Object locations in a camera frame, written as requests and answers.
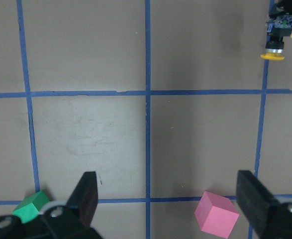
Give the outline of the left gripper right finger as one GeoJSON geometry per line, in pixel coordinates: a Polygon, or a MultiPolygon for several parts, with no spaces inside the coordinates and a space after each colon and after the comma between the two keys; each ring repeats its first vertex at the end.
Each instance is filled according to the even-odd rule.
{"type": "Polygon", "coordinates": [[[269,218],[280,206],[275,196],[249,170],[237,172],[236,201],[256,232],[266,229],[269,218]]]}

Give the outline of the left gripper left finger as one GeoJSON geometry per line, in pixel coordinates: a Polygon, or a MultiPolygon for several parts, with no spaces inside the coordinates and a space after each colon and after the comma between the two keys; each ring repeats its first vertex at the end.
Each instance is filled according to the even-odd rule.
{"type": "Polygon", "coordinates": [[[97,209],[97,175],[87,171],[80,178],[66,202],[66,207],[79,218],[84,226],[90,227],[97,209]]]}

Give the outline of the green cube near left arm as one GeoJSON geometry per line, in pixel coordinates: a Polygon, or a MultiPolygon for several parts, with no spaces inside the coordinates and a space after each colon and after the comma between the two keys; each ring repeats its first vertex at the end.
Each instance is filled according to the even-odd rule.
{"type": "Polygon", "coordinates": [[[14,216],[21,219],[22,223],[28,223],[35,219],[43,206],[50,202],[44,191],[39,191],[25,199],[12,211],[14,216]]]}

